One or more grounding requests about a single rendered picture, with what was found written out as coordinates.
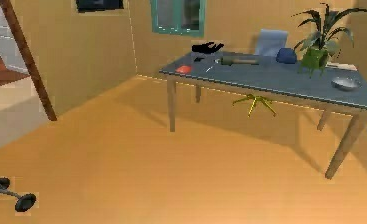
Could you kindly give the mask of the black hand-shaped statue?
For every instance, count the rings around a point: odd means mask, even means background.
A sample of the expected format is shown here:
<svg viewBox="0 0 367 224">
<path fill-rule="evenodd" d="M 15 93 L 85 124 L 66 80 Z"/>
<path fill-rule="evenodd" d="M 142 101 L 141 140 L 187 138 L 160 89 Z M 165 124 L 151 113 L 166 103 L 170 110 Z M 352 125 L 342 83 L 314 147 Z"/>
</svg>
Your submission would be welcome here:
<svg viewBox="0 0 367 224">
<path fill-rule="evenodd" d="M 198 53 L 194 61 L 199 62 L 204 59 L 205 55 L 210 55 L 219 51 L 224 46 L 223 43 L 216 44 L 215 42 L 207 42 L 204 44 L 196 44 L 191 47 L 193 53 Z"/>
</svg>

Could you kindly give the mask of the brown wooden door frame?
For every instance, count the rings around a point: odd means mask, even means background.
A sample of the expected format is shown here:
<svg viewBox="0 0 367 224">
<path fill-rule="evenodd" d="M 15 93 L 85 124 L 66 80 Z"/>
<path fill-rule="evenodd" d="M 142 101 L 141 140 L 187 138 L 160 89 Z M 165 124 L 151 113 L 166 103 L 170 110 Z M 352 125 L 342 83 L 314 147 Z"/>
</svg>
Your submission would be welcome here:
<svg viewBox="0 0 367 224">
<path fill-rule="evenodd" d="M 0 7 L 7 20 L 12 35 L 16 41 L 19 52 L 22 55 L 22 59 L 28 69 L 31 80 L 34 84 L 35 90 L 42 103 L 43 109 L 50 121 L 56 121 L 57 116 L 52 107 L 49 95 L 46 91 L 44 83 L 41 79 L 39 70 L 36 66 L 31 50 L 27 44 L 26 38 L 23 34 L 22 28 L 19 24 L 18 18 L 13 9 L 11 0 L 0 0 Z"/>
</svg>

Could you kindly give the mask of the thin white pen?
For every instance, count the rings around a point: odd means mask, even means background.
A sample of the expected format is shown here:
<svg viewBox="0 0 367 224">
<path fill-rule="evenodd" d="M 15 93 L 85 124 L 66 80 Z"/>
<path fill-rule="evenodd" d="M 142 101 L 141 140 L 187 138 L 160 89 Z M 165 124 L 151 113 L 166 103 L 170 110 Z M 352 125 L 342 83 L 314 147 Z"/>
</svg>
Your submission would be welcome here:
<svg viewBox="0 0 367 224">
<path fill-rule="evenodd" d="M 220 63 L 220 59 L 216 59 L 216 60 L 214 60 L 214 63 L 208 68 L 208 69 L 206 69 L 206 73 L 208 72 L 208 71 L 210 71 L 215 65 L 217 65 L 217 64 L 219 64 Z"/>
</svg>

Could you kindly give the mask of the white flat book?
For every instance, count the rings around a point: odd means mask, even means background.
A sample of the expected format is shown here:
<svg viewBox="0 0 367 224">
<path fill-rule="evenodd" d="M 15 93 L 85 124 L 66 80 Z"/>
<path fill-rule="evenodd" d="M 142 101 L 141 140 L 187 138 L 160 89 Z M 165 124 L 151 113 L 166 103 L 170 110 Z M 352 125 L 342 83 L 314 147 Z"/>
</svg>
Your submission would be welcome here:
<svg viewBox="0 0 367 224">
<path fill-rule="evenodd" d="M 353 64 L 327 62 L 326 67 L 337 68 L 337 69 L 342 69 L 342 70 L 357 71 L 356 66 Z"/>
</svg>

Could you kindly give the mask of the grey metal bowl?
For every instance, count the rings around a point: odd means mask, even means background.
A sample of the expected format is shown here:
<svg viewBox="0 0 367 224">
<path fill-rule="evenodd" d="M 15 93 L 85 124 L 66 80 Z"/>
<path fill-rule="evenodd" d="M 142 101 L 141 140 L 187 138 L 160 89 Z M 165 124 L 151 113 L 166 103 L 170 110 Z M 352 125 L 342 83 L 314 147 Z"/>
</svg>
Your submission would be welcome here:
<svg viewBox="0 0 367 224">
<path fill-rule="evenodd" d="M 361 87 L 358 80 L 347 77 L 335 77 L 331 80 L 331 84 L 334 88 L 342 91 L 354 91 Z"/>
</svg>

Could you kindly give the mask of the teal framed window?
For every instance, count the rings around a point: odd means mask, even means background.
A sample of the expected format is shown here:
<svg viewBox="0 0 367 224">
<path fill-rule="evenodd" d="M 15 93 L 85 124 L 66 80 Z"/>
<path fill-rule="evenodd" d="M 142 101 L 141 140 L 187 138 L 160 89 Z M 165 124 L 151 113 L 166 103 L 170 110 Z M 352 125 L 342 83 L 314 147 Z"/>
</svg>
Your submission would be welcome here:
<svg viewBox="0 0 367 224">
<path fill-rule="evenodd" d="M 150 6 L 154 33 L 204 36 L 206 0 L 150 0 Z"/>
</svg>

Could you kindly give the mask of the grey top wooden table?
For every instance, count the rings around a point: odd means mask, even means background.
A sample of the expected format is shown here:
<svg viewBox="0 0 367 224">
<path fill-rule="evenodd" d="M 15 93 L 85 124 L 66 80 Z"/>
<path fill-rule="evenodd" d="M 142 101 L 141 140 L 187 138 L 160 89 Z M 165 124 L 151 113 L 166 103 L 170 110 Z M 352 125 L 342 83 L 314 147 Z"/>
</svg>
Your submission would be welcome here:
<svg viewBox="0 0 367 224">
<path fill-rule="evenodd" d="M 304 71 L 298 72 L 298 64 L 278 63 L 274 57 L 220 51 L 195 62 L 196 56 L 189 52 L 160 69 L 167 79 L 167 105 L 171 131 L 175 130 L 178 82 L 193 85 L 197 97 L 201 96 L 203 88 L 213 88 L 243 95 L 254 94 L 273 101 L 320 109 L 323 114 L 318 123 L 319 129 L 323 128 L 331 113 L 346 114 L 351 117 L 351 121 L 325 172 L 325 177 L 331 179 L 362 130 L 367 128 L 367 82 L 357 71 L 326 68 L 323 74 L 315 72 L 309 76 Z M 214 60 L 223 56 L 254 59 L 259 64 L 228 66 L 219 63 L 205 72 Z M 177 73 L 176 69 L 182 65 L 191 66 L 191 72 Z M 335 77 L 358 80 L 361 87 L 354 91 L 334 88 L 331 80 Z"/>
</svg>

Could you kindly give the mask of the green potted house plant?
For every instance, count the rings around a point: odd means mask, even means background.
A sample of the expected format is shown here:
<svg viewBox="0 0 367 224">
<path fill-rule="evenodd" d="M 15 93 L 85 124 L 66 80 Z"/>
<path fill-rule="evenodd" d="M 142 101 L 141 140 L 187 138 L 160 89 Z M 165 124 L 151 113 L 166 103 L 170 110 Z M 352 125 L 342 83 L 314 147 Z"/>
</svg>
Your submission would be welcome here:
<svg viewBox="0 0 367 224">
<path fill-rule="evenodd" d="M 299 13 L 309 15 L 309 18 L 303 20 L 299 27 L 308 23 L 313 23 L 316 27 L 315 31 L 293 47 L 294 51 L 304 51 L 298 72 L 307 69 L 309 76 L 312 76 L 315 70 L 319 70 L 323 74 L 329 59 L 340 51 L 339 38 L 337 37 L 339 33 L 344 33 L 351 44 L 354 44 L 353 31 L 345 26 L 336 27 L 336 24 L 353 13 L 367 14 L 367 8 L 354 7 L 339 11 L 331 10 L 328 3 L 322 2 L 322 5 L 325 6 L 324 15 L 321 15 L 315 9 L 308 9 Z"/>
</svg>

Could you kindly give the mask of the pale blue office chair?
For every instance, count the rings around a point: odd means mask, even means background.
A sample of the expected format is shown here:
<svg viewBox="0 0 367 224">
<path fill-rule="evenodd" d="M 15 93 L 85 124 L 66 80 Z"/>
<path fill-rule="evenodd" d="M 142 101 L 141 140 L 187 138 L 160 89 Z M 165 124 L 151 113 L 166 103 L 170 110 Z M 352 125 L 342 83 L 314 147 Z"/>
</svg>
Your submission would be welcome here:
<svg viewBox="0 0 367 224">
<path fill-rule="evenodd" d="M 286 46 L 287 38 L 287 31 L 261 29 L 257 38 L 254 54 L 258 56 L 276 57 L 279 50 Z M 268 108 L 272 112 L 273 116 L 277 115 L 276 111 L 271 107 L 272 101 L 259 95 L 248 94 L 241 99 L 233 101 L 232 105 L 248 100 L 252 101 L 251 107 L 248 111 L 248 116 L 251 116 L 258 103 L 262 103 L 266 108 Z"/>
</svg>

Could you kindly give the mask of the dark framed wall picture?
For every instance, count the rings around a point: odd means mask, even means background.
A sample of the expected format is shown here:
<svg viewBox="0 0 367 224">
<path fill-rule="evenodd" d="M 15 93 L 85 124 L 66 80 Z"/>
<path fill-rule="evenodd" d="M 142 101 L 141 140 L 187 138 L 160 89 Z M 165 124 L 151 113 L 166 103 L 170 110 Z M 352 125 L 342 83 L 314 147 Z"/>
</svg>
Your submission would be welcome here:
<svg viewBox="0 0 367 224">
<path fill-rule="evenodd" d="M 123 9 L 123 0 L 76 0 L 79 13 Z"/>
</svg>

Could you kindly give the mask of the green brown cylinder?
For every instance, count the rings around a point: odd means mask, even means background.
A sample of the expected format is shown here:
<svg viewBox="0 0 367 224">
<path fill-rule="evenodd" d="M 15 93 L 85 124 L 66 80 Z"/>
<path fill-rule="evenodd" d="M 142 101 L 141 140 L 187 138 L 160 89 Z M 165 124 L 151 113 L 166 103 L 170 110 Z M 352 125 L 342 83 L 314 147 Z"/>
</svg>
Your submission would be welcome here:
<svg viewBox="0 0 367 224">
<path fill-rule="evenodd" d="M 259 62 L 254 59 L 239 59 L 234 56 L 223 56 L 220 58 L 220 63 L 222 65 L 234 65 L 234 64 L 248 64 L 248 65 L 258 65 Z"/>
</svg>

